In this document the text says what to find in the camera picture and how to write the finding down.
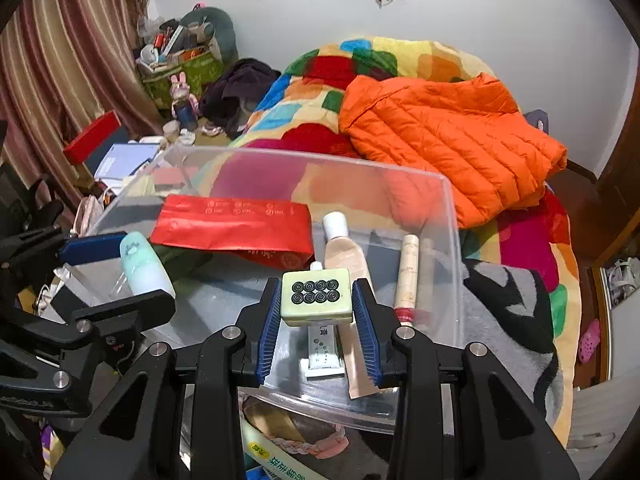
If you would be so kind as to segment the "mint green bottle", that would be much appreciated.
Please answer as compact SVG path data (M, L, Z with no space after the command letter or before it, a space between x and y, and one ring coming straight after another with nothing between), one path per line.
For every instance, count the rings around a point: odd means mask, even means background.
M142 233L128 233L120 241L119 251L122 270L134 296L163 290L176 298L174 285L160 257Z

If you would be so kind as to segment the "slim beige red tube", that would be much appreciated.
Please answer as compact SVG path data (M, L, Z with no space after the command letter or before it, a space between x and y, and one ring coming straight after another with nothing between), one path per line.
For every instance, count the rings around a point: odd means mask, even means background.
M394 310L401 325L413 326L418 293L419 239L407 234L402 240Z

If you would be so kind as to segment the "red foil pouch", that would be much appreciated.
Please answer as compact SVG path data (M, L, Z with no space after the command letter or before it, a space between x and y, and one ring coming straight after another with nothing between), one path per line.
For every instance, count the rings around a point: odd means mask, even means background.
M150 242L225 252L283 271L303 270L314 258L309 209L286 200L171 195Z

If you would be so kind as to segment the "cream mahjong tile block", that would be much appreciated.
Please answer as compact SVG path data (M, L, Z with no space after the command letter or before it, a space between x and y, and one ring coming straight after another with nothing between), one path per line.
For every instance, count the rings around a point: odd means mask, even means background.
M346 269L309 270L282 275L281 318L288 326L352 322L352 292Z

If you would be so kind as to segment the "beige cream tube grey cap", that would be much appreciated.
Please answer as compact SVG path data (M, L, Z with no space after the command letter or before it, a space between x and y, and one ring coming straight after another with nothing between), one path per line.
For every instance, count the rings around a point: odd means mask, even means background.
M346 269L349 273L349 292L352 291L352 284L360 278L365 278L372 287L366 256L361 247L350 238L346 216L341 211L329 212L323 217L322 226L326 237L323 266L329 270ZM338 333L348 378L349 399L379 393L380 390L372 382L364 364L356 322L341 324L338 326Z

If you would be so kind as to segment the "dark green spray bottle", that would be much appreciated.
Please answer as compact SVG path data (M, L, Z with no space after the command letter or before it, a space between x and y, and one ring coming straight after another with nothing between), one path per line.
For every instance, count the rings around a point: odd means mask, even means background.
M152 248L160 258L160 262L172 282L188 278L212 258L210 252L196 249L162 245L152 245Z

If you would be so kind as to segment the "green white long tube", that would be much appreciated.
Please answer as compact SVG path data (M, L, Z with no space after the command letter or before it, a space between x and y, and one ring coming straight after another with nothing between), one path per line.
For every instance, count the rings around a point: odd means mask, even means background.
M311 480L322 479L312 469L308 468L288 453L267 439L261 432L250 425L244 418L240 419L243 450L258 464L280 479Z

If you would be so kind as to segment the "white squeeze tube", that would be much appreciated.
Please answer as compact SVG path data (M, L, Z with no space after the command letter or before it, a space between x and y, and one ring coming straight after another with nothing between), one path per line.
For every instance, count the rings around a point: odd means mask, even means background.
M329 270L318 261L309 270ZM305 372L308 378L329 377L344 374L344 364L337 349L335 329L337 325L308 325L309 349Z

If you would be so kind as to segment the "blue white booklet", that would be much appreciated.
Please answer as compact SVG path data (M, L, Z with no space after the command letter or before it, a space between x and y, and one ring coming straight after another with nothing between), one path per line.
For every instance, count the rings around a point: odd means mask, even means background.
M160 144L115 143L100 161L94 178L100 181L124 180L153 160L159 150Z

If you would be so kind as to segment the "red flat box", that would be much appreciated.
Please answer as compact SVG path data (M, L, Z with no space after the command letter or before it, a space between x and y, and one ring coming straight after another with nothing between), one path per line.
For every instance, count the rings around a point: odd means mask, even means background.
M121 125L114 110L102 114L63 148L65 158L72 166L83 164Z

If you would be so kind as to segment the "clear plastic storage box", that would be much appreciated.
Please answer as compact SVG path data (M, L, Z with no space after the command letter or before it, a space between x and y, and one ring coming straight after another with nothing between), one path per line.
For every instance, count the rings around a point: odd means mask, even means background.
M190 195L221 206L224 198L287 200L310 213L310 257L242 257L221 249L154 249L174 283L176 313L170 322L147 330L152 340L172 348L190 346L230 325L242 307L259 299L268 278L323 263L322 220L332 211L346 217L349 238L362 250L371 287L380 304L395 303L402 242L419 239L416 329L448 346L461 344L461 256L454 194L439 174L401 166L264 148L199 148L177 145L144 167L93 223L90 235L140 232L150 240L167 197ZM89 306L131 296L116 258L66 263L58 275ZM309 378L308 330L281 322L270 375L259 389L247 389L278 408L360 430L390 434L397 389L352 399L343 374Z

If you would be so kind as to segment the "grey black blanket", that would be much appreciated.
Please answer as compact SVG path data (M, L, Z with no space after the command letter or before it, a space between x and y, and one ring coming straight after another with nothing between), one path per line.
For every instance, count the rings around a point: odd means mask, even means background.
M473 318L463 348L472 342L484 344L547 422L549 391L560 360L553 342L550 298L541 277L534 271L468 260L463 290L471 300ZM457 479L453 463L446 465L443 479Z

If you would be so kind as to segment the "pink croc shoe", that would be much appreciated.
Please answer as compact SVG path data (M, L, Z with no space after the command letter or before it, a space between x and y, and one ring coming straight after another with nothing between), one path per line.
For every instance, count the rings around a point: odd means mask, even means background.
M585 330L578 342L578 360L582 364L588 363L598 350L601 341L600 321L595 318Z

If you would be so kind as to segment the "pink bunny figure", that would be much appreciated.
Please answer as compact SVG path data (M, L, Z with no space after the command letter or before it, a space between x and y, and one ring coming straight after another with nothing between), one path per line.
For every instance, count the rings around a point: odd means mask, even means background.
M171 115L183 129L194 131L198 128L200 103L191 92L190 84L186 81L186 73L170 76Z

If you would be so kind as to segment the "striped brown curtain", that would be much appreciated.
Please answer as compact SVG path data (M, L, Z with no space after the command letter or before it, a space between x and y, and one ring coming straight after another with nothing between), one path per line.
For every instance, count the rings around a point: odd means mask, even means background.
M149 0L22 0L1 34L2 157L25 183L52 177L66 209L81 200L67 144L106 112L135 136L162 118L138 78L137 24Z

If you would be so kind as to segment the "dark purple clothes pile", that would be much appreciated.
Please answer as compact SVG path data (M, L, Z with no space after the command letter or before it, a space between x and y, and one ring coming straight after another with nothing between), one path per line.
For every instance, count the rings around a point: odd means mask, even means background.
M200 114L235 139L280 76L280 70L256 58L243 58L206 87L198 103Z

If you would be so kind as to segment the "colourful patchwork quilt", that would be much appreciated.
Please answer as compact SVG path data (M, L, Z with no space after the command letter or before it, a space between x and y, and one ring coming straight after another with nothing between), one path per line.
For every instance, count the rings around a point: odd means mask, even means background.
M370 162L338 128L345 90L356 77L457 82L481 73L496 77L476 56L436 41L373 37L331 44L302 55L288 66L248 118L236 146ZM542 120L526 120L548 134ZM551 177L537 205L508 209L482 226L462 230L457 225L457 230L461 260L534 271L544 282L560 360L559 374L549 391L547 416L556 436L566 441L572 419L573 362L582 304L577 262L570 246L570 220L549 188ZM463 336L471 333L471 307L471 300L462 292Z

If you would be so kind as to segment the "green bag of clutter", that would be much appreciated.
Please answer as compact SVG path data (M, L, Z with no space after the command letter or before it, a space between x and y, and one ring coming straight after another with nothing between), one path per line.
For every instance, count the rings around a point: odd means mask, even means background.
M217 80L239 58L230 16L197 4L176 20L140 18L142 48L136 54L142 86L162 113L171 106L171 79L186 76L194 96Z

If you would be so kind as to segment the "orange puffer jacket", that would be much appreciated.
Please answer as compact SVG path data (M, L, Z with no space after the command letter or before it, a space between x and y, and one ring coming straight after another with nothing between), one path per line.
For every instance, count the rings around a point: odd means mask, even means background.
M508 88L486 73L457 82L358 76L338 128L370 162L446 177L462 230L537 205L567 162L566 147L529 125Z

